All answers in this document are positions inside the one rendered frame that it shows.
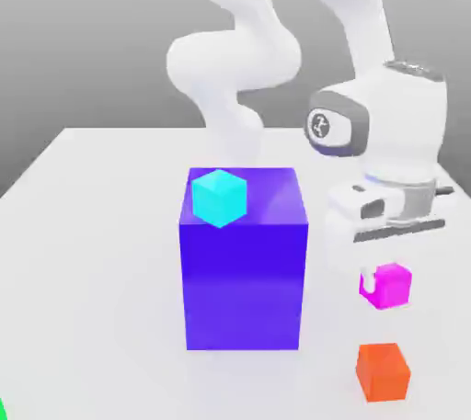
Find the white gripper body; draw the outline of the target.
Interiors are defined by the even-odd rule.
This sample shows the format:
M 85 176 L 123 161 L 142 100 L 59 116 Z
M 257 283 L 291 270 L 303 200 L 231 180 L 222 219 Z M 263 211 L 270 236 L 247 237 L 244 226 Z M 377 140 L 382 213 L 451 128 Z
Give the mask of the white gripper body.
M 325 224 L 327 261 L 345 273 L 373 272 L 403 259 L 445 223 L 436 215 L 410 222 L 391 222 L 384 217 L 353 220 L 333 210 Z

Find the small magenta cube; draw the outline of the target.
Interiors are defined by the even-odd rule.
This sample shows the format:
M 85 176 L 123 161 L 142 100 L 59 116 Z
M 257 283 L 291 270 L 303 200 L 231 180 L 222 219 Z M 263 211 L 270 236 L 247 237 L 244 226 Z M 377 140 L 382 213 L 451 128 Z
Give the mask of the small magenta cube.
M 386 310 L 408 304 L 412 272 L 397 263 L 379 266 L 374 272 L 373 292 L 364 287 L 360 277 L 359 293 L 377 310 Z

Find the small orange cube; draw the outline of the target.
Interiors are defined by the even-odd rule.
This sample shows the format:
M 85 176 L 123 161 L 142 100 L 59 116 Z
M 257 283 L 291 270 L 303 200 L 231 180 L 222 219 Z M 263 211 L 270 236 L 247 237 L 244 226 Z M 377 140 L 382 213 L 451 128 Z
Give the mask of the small orange cube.
M 360 345 L 355 371 L 368 403 L 406 399 L 411 370 L 397 343 Z

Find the small cyan cube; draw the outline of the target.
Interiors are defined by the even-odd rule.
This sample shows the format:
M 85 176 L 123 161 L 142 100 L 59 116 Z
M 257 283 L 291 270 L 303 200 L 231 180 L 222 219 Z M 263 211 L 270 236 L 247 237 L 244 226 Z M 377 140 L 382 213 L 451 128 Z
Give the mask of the small cyan cube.
M 223 228 L 247 214 L 247 181 L 222 169 L 195 178 L 190 185 L 193 214 Z

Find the large blue box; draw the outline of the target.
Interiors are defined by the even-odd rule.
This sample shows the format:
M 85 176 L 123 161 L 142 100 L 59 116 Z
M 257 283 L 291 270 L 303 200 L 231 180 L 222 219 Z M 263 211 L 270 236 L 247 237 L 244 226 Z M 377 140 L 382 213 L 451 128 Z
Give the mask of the large blue box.
M 247 214 L 217 228 L 179 218 L 189 350 L 295 350 L 299 346 L 308 219 L 292 168 L 232 168 L 247 181 Z

